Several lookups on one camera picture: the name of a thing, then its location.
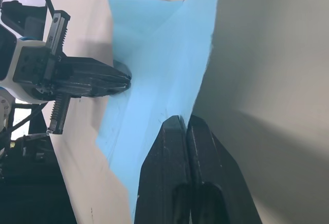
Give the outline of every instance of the white table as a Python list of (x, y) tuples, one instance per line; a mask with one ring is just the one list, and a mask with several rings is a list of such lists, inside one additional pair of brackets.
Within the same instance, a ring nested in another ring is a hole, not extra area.
[[(52, 0), (71, 15), (67, 55), (111, 59), (111, 13), (107, 0)], [(48, 15), (46, 32), (51, 23)], [(64, 134), (51, 140), (78, 223), (130, 223), (126, 189), (110, 171), (96, 138), (108, 98), (72, 100)], [(47, 125), (52, 106), (44, 110)]]

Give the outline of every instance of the blue paper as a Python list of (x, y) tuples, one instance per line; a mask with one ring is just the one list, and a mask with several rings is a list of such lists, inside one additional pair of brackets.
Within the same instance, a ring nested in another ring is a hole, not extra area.
[(114, 59), (132, 73), (131, 88), (109, 99), (97, 144), (129, 192), (135, 216), (141, 166), (162, 123), (186, 125), (206, 71), (217, 0), (109, 0)]

